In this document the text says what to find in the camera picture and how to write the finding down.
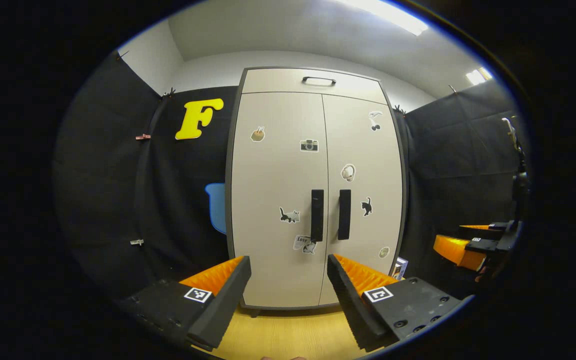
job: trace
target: ceiling light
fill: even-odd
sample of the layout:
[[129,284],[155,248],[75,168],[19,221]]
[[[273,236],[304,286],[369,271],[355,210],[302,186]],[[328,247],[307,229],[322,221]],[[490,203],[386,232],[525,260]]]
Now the ceiling light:
[[492,79],[492,75],[489,73],[489,71],[486,70],[486,68],[480,67],[477,69],[477,71],[479,71],[479,73],[484,77],[485,80]]
[[390,21],[394,25],[401,27],[412,34],[419,36],[425,30],[428,30],[428,25],[423,23],[418,18],[412,16],[406,11],[394,7],[388,2],[379,0],[336,0],[337,2],[344,3],[351,7],[359,8],[374,14],[380,18]]
[[484,79],[482,73],[480,73],[477,70],[473,70],[469,73],[466,73],[466,78],[468,78],[468,80],[470,80],[470,82],[473,85],[481,84],[481,83],[486,81],[486,79]]

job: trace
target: cabinet frame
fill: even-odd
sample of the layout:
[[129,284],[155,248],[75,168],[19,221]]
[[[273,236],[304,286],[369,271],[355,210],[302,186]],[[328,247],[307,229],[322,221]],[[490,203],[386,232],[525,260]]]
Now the cabinet frame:
[[[237,93],[235,95],[235,103],[234,103],[233,109],[232,109],[232,117],[230,120],[230,130],[228,132],[228,147],[227,147],[227,152],[226,152],[226,183],[224,186],[224,190],[225,190],[224,200],[225,200],[225,210],[226,210],[226,214],[225,214],[226,215],[226,237],[227,237],[226,243],[228,246],[228,255],[230,256],[230,259],[233,259],[236,257],[235,251],[234,251],[234,238],[233,238],[233,212],[232,212],[232,208],[231,208],[231,200],[232,200],[232,198],[231,198],[231,194],[232,194],[231,184],[232,184],[232,180],[233,180],[232,176],[233,176],[234,137],[235,137],[236,126],[237,126],[237,117],[238,117],[239,109],[240,109],[240,102],[242,100],[242,92],[243,92],[244,82],[246,82],[246,75],[247,75],[249,70],[257,70],[257,69],[307,69],[307,70],[327,71],[329,73],[340,73],[340,74],[345,74],[345,75],[358,76],[359,78],[366,78],[366,79],[374,80],[379,84],[379,88],[381,89],[384,97],[386,98],[386,104],[387,104],[388,109],[390,111],[390,116],[391,116],[391,119],[393,121],[393,125],[395,128],[395,134],[397,136],[397,146],[399,148],[399,159],[400,159],[401,177],[402,177],[402,179],[401,179],[401,184],[402,184],[401,221],[399,224],[397,248],[395,249],[395,255],[393,258],[393,262],[390,265],[390,270],[388,272],[388,275],[391,276],[393,273],[394,267],[397,264],[397,258],[399,257],[399,254],[400,254],[400,248],[402,247],[403,233],[405,230],[405,224],[406,224],[406,219],[407,219],[408,193],[409,193],[409,191],[408,191],[409,179],[407,176],[408,164],[406,164],[406,158],[404,157],[404,151],[407,151],[407,149],[404,149],[403,145],[402,145],[402,133],[401,133],[399,126],[397,125],[397,120],[395,118],[393,106],[391,105],[391,101],[388,98],[386,91],[384,91],[384,85],[382,84],[382,81],[379,79],[376,79],[376,78],[370,77],[370,76],[359,75],[358,73],[352,73],[352,72],[341,71],[341,70],[331,70],[328,68],[310,67],[310,66],[254,66],[254,67],[244,68],[244,70],[243,70],[243,73],[241,75],[241,79],[239,81],[239,85],[237,87]],[[303,306],[303,307],[264,307],[264,306],[246,305],[244,298],[242,297],[240,300],[240,305],[242,308],[256,309],[256,310],[304,310],[304,309],[327,308],[330,306],[336,306],[336,305],[338,305],[338,303],[329,303],[326,305],[314,305],[314,306]]]

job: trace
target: cabinet handle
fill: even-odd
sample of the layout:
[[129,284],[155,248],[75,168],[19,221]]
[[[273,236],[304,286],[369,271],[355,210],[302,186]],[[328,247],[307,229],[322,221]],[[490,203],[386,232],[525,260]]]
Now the cabinet handle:
[[350,190],[339,190],[339,240],[350,239]]
[[324,191],[311,191],[310,241],[313,243],[324,239]]
[[301,79],[301,82],[306,84],[306,82],[308,81],[308,79],[321,79],[321,80],[330,80],[330,82],[332,82],[332,84],[330,84],[331,87],[334,87],[335,84],[337,83],[337,80],[335,79],[329,79],[327,77],[316,77],[316,76],[304,76]]

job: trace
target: white cabinet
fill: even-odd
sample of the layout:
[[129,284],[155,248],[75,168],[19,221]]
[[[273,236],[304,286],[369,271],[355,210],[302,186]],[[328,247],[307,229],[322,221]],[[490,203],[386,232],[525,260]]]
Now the white cabinet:
[[[226,223],[230,255],[250,257],[243,305],[337,303],[326,276],[328,254],[389,273],[405,182],[379,82],[337,71],[253,68],[244,70],[239,91]],[[311,234],[320,237],[315,244]]]

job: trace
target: white wall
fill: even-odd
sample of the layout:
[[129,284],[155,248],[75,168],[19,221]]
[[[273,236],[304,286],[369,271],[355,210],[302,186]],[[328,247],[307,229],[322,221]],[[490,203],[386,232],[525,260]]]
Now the white wall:
[[159,95],[169,92],[172,76],[184,62],[168,19],[156,23],[117,49],[123,61]]
[[244,68],[255,66],[298,66],[333,69],[381,80],[390,104],[409,112],[434,100],[413,85],[374,68],[337,57],[294,51],[241,51],[199,57],[185,61],[174,74],[171,86],[176,92],[240,84]]

